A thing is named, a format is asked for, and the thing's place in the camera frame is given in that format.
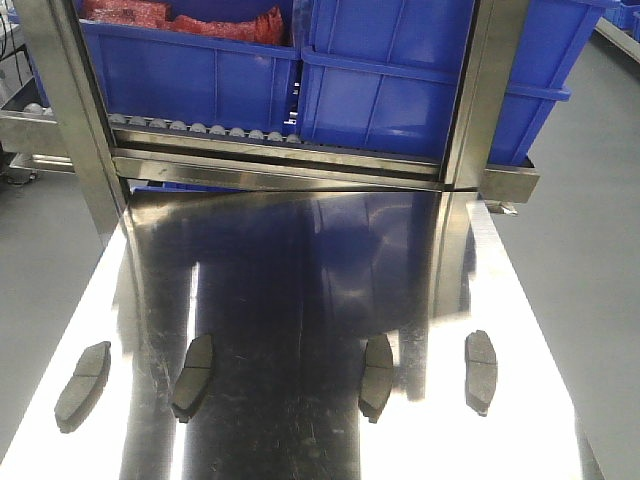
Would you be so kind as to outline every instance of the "floor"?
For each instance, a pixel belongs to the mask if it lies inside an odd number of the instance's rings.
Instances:
[[[520,216],[494,217],[608,480],[640,471],[640,67],[599,37],[531,157]],[[77,180],[0,184],[0,455],[100,253]]]

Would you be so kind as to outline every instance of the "blue plastic crate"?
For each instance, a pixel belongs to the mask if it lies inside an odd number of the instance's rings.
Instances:
[[[561,88],[598,19],[618,0],[532,0],[511,80]],[[457,73],[470,0],[316,0],[316,52]]]
[[[254,18],[274,0],[165,0],[199,20]],[[76,1],[80,10],[82,2]],[[291,47],[81,20],[107,110],[125,115],[284,131],[296,104],[302,44],[300,5],[280,1]],[[43,101],[46,95],[41,90]]]
[[[474,0],[315,0],[319,53],[458,72]]]
[[[640,0],[622,0],[615,8],[604,12],[604,18],[621,30],[631,30],[635,12],[640,12]]]
[[[457,76],[302,51],[298,121],[304,140],[320,144],[444,156]],[[512,84],[490,162],[520,165],[564,89]]]
[[[598,20],[607,8],[618,3],[618,0],[531,0],[511,81],[562,88]]]
[[[640,12],[633,14],[633,38],[636,42],[640,42]]]

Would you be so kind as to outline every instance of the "red bag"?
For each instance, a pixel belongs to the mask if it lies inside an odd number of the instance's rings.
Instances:
[[[89,19],[97,9],[130,10],[133,15],[141,15],[157,20],[171,18],[171,5],[149,0],[84,0],[84,17]]]

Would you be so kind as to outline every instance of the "polished metal surface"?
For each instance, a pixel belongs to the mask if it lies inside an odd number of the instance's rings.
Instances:
[[[478,188],[489,159],[529,0],[477,0],[441,180]]]
[[[98,234],[106,241],[126,206],[126,191],[111,161],[114,141],[73,2],[14,3]]]
[[[144,127],[113,126],[118,146],[123,148],[152,150],[158,147],[174,147],[175,153],[181,150],[210,152],[210,155],[232,155],[234,159],[246,157],[247,160],[299,160],[329,166],[351,166],[361,169],[375,169],[388,172],[415,173],[437,176],[440,166],[424,157],[395,155],[366,150],[351,150],[321,145],[283,144],[238,137],[222,137],[193,132],[158,131]]]
[[[465,404],[466,336],[498,358],[486,418]],[[169,405],[189,342],[212,387]],[[358,411],[363,348],[391,343],[377,424]],[[53,407],[88,345],[111,342],[76,432]],[[566,388],[474,193],[133,197],[0,478],[601,480]]]
[[[598,21],[596,31],[636,62],[640,63],[640,43],[636,42],[633,37],[620,30],[606,18],[601,18]]]
[[[540,174],[531,166],[510,167],[487,165],[480,193],[485,200],[527,203],[540,180]]]
[[[115,149],[118,175],[157,181],[204,183],[243,190],[334,190],[395,188],[438,190],[441,184],[427,179],[387,176],[384,172],[334,166],[274,165],[222,158],[163,152]]]
[[[25,170],[74,173],[71,160],[65,157],[52,157],[50,155],[17,153],[11,161],[11,166],[13,168],[22,168]]]

